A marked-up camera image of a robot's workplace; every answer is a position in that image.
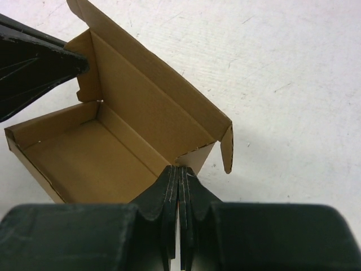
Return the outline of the brown cardboard box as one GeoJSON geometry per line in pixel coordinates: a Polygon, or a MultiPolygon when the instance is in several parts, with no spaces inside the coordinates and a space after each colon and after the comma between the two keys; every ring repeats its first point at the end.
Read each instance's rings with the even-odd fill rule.
{"type": "Polygon", "coordinates": [[[57,203],[128,203],[169,165],[202,168],[232,121],[89,1],[69,1],[88,29],[66,48],[87,57],[79,104],[10,126],[10,150],[57,203]]]}

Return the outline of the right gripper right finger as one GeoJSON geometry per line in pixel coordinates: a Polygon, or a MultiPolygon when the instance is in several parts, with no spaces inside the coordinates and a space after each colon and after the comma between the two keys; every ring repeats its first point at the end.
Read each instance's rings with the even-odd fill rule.
{"type": "Polygon", "coordinates": [[[359,270],[345,219],[316,204],[223,202],[178,170],[182,270],[359,270]]]}

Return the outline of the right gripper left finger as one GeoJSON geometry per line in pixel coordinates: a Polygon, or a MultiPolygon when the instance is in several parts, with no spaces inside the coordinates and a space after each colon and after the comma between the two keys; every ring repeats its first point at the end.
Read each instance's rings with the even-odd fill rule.
{"type": "Polygon", "coordinates": [[[179,168],[128,204],[22,204],[1,221],[2,270],[169,270],[179,168]]]}

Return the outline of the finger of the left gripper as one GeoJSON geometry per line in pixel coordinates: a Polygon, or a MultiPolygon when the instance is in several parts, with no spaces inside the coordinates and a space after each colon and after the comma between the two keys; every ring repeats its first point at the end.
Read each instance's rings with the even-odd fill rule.
{"type": "Polygon", "coordinates": [[[88,70],[64,41],[1,15],[1,121],[88,70]]]}

